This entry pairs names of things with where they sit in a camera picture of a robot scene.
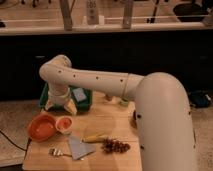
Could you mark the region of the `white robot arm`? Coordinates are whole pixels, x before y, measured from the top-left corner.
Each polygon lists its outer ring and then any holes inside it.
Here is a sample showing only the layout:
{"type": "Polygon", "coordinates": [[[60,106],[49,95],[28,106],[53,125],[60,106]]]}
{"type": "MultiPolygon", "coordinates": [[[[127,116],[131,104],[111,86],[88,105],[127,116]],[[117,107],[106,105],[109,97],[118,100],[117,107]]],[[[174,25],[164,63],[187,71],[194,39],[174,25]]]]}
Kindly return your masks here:
{"type": "Polygon", "coordinates": [[[134,102],[143,171],[198,171],[188,96],[174,76],[78,70],[65,55],[44,63],[39,75],[48,83],[52,104],[67,104],[70,86],[134,102]]]}

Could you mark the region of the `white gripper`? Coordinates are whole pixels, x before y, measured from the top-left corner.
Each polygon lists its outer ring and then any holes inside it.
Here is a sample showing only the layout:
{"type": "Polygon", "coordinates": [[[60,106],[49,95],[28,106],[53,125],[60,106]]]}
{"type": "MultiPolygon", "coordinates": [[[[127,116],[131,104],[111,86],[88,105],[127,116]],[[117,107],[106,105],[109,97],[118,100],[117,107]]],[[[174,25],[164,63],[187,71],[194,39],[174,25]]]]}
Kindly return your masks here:
{"type": "Polygon", "coordinates": [[[77,114],[77,108],[71,100],[70,88],[68,86],[50,85],[48,90],[48,101],[44,109],[48,111],[54,105],[64,106],[65,110],[72,115],[77,114]]]}

